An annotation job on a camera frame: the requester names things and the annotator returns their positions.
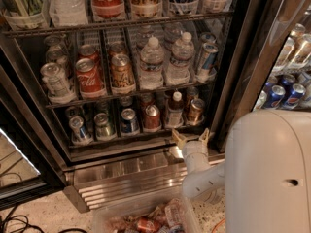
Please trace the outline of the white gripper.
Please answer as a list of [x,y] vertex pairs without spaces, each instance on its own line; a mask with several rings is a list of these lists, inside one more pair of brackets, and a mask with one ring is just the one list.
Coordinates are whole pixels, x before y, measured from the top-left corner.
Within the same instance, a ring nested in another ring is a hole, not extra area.
[[206,128],[200,135],[199,141],[187,142],[187,137],[172,130],[172,138],[177,147],[182,150],[182,156],[189,173],[203,171],[209,168],[207,143],[209,141],[210,130]]

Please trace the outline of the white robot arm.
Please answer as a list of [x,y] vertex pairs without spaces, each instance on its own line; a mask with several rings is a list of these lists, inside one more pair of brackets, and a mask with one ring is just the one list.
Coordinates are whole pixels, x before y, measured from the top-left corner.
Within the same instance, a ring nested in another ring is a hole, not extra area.
[[311,233],[311,114],[259,110],[230,128],[225,160],[208,161],[208,134],[172,137],[187,166],[182,192],[203,200],[225,189],[226,233]]

